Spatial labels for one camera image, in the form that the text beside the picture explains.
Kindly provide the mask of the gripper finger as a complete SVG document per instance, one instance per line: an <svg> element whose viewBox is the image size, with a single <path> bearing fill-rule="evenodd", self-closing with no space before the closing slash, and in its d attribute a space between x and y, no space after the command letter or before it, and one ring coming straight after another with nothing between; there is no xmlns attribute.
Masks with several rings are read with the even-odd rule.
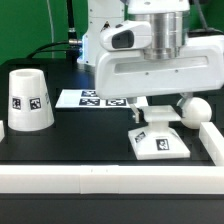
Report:
<svg viewBox="0 0 224 224"><path fill-rule="evenodd" d="M135 122L139 123L140 122L140 112L135 105L137 103L137 98L127 98L127 102L129 104L129 107L133 111Z"/></svg>
<svg viewBox="0 0 224 224"><path fill-rule="evenodd" d="M177 102L178 112L181 117L184 116L184 106L189 99L193 97L192 93L181 93L181 99Z"/></svg>

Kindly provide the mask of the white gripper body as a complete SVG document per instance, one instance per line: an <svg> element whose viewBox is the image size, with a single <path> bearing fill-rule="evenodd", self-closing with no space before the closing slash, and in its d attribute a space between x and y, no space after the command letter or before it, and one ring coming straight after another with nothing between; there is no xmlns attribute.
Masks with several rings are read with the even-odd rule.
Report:
<svg viewBox="0 0 224 224"><path fill-rule="evenodd" d="M95 89L102 99L215 90L224 86L224 35L189 38L172 59L151 59L146 21L125 21L100 34Z"/></svg>

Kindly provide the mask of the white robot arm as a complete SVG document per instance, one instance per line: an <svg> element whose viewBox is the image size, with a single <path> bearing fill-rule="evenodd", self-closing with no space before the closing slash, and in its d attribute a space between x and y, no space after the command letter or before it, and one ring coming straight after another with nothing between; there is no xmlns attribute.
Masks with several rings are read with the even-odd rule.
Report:
<svg viewBox="0 0 224 224"><path fill-rule="evenodd" d="M188 35L189 0L88 0L80 64L95 72L102 99L125 98L140 121L140 96L224 86L224 35Z"/></svg>

